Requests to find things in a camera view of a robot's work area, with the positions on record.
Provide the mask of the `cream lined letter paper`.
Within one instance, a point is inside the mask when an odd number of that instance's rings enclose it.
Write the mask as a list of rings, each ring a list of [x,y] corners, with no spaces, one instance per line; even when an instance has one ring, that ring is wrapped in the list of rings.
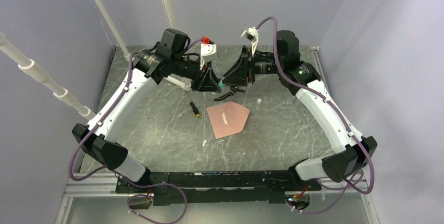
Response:
[[[224,121],[224,124],[228,125],[228,120],[227,120],[225,112],[223,112],[221,116],[222,116],[222,119]]]

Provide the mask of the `pink paper envelope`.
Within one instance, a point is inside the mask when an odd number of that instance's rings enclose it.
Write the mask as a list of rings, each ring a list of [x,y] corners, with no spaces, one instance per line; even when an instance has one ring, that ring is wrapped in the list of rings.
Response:
[[[221,139],[243,131],[250,109],[243,105],[226,102],[206,108],[215,139]]]

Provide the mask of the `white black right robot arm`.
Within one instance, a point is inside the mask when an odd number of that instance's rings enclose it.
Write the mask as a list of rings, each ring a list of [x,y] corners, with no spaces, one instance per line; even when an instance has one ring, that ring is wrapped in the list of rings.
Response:
[[[298,162],[288,176],[291,188],[301,190],[309,180],[329,178],[341,182],[368,164],[377,147],[373,137],[364,137],[336,107],[317,70],[301,60],[299,39],[289,30],[280,30],[273,46],[277,52],[257,50],[259,32],[249,28],[242,37],[251,48],[242,48],[236,63],[224,74],[222,83],[236,86],[253,84],[257,75],[277,74],[285,86],[310,111],[327,136],[333,154]]]

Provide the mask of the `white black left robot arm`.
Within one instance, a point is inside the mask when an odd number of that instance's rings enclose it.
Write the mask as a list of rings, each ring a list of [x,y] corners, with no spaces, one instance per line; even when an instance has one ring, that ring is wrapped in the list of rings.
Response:
[[[166,29],[153,48],[130,55],[124,80],[97,115],[73,128],[78,146],[72,158],[83,151],[102,168],[125,177],[136,192],[145,192],[151,171],[118,143],[120,131],[142,100],[170,75],[189,79],[192,91],[219,93],[219,79],[212,68],[216,58],[217,46],[209,38],[191,41],[184,32]]]

